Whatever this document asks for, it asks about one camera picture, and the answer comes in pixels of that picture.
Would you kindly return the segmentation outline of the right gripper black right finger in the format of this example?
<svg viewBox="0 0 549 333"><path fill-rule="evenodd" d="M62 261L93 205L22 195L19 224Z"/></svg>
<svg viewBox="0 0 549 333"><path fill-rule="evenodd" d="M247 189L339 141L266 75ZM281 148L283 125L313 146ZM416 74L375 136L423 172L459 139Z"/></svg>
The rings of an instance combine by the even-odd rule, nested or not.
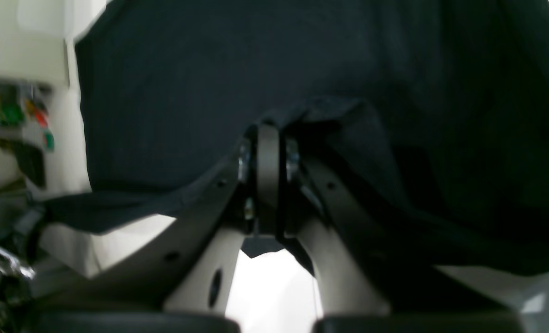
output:
<svg viewBox="0 0 549 333"><path fill-rule="evenodd" d="M285 137L285 235L306 251L314 333L523 333L517 314L399 247L339 175Z"/></svg>

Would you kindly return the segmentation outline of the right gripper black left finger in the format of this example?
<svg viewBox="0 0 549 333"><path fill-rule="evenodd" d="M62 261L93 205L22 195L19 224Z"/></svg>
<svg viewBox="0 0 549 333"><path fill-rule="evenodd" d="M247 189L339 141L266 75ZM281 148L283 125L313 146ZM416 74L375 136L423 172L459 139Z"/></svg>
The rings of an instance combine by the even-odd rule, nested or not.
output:
<svg viewBox="0 0 549 333"><path fill-rule="evenodd" d="M224 316L238 251L277 232L280 134L244 141L200 198L139 251L39 310L40 333L238 333Z"/></svg>

